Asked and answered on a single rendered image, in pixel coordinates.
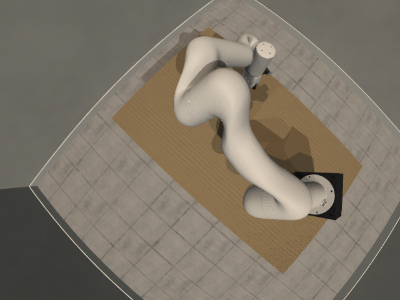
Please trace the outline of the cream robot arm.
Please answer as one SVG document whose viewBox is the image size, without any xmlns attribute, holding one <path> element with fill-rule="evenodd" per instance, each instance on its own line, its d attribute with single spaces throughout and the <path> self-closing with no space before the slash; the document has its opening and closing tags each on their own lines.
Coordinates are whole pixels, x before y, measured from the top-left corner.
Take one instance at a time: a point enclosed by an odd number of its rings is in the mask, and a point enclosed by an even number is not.
<svg viewBox="0 0 400 300">
<path fill-rule="evenodd" d="M 242 75 L 229 69 L 247 67 L 252 76 L 269 76 L 268 65 L 275 54 L 271 43 L 260 42 L 250 34 L 242 34 L 235 42 L 209 36 L 194 38 L 186 48 L 174 94 L 174 113 L 187 127 L 199 126 L 215 116 L 222 121 L 224 155 L 244 179 L 255 185 L 243 197 L 249 215 L 298 220 L 326 212 L 333 205 L 334 188 L 317 174 L 300 180 L 268 156 L 249 122 L 249 86 Z"/>
</svg>

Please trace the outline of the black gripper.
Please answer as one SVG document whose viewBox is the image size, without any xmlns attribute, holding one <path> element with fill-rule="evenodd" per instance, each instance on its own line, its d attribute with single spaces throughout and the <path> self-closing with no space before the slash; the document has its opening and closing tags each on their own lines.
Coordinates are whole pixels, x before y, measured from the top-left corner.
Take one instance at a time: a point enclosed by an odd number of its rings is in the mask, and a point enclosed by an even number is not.
<svg viewBox="0 0 400 300">
<path fill-rule="evenodd" d="M 249 74 L 247 67 L 245 67 L 242 71 L 242 76 L 243 78 L 246 80 L 249 88 L 253 88 L 254 90 L 256 89 L 256 83 L 258 85 L 258 83 L 261 80 L 261 76 L 252 76 L 251 74 Z"/>
</svg>

